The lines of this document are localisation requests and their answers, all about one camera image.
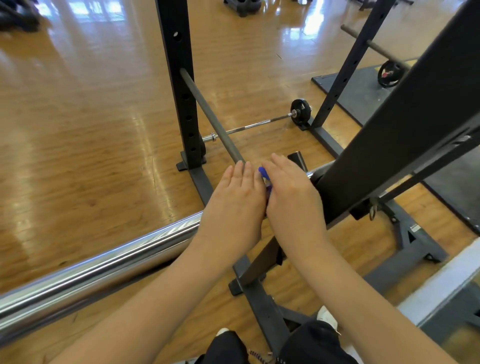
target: black pants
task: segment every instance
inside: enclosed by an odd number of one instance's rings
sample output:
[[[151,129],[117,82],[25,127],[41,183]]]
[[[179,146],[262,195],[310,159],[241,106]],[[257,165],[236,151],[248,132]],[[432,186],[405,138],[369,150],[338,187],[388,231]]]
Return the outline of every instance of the black pants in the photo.
[[[248,351],[237,333],[227,331],[214,338],[195,364],[248,364]],[[324,321],[300,326],[287,340],[277,363],[358,364],[340,347],[337,332]]]

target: forearm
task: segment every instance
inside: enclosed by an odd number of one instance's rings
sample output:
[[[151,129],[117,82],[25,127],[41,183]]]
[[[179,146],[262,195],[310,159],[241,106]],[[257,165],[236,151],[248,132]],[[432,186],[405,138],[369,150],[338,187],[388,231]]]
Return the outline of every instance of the forearm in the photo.
[[[287,256],[350,336],[365,363],[454,363],[365,282],[328,241],[317,238],[308,251],[298,249],[298,244],[292,246],[296,249],[286,251]]]
[[[61,353],[54,364],[152,363],[227,267],[192,243],[159,277]]]

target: white shoe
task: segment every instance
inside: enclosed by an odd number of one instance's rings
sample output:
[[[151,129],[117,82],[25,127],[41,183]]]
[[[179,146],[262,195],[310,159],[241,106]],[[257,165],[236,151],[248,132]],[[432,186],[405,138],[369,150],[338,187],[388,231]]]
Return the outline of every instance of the white shoe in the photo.
[[[322,308],[318,311],[317,320],[328,323],[331,327],[333,327],[335,331],[337,331],[338,322],[335,320],[335,317],[332,316],[330,311],[325,306],[322,306]]]
[[[230,331],[227,328],[221,328],[215,335],[215,337],[222,335],[224,332]]]

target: wooden floor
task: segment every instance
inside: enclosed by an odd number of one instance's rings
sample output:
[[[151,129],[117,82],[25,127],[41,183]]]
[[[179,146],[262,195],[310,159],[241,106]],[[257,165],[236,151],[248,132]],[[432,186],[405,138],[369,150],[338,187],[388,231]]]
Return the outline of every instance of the wooden floor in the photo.
[[[378,43],[403,59],[418,57],[459,1],[400,4]],[[289,111],[324,94],[312,76],[337,72],[368,12],[346,0],[267,0],[239,18],[221,0],[191,0],[195,80],[225,128]],[[179,173],[181,140],[154,0],[40,0],[43,30],[0,36],[0,292],[92,257],[202,209],[189,175]],[[367,52],[360,66],[382,63]],[[202,134],[210,133],[199,112]],[[346,146],[359,127],[337,107],[325,128]],[[332,158],[307,132],[278,121],[235,134],[247,160],[300,150],[309,168]],[[219,141],[204,169],[214,184],[231,163]],[[397,201],[451,255],[475,238],[422,186]],[[265,243],[272,235],[264,224]],[[364,274],[395,250],[391,225],[351,218],[330,231],[343,256]],[[260,246],[251,252],[258,253]],[[425,263],[392,289],[397,303],[439,267]],[[228,273],[190,315],[156,363],[205,350],[221,327],[254,350],[266,344],[243,297],[232,298]],[[0,362],[48,363],[151,278],[0,350]],[[288,263],[265,280],[275,301],[312,313],[321,302]]]

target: upright hole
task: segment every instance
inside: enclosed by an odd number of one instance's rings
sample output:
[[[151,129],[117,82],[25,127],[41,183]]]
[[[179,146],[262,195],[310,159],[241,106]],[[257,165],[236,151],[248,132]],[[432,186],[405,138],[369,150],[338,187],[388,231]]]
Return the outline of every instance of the upright hole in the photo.
[[[177,42],[180,42],[181,41],[181,33],[180,32],[173,33],[173,39],[175,39]]]

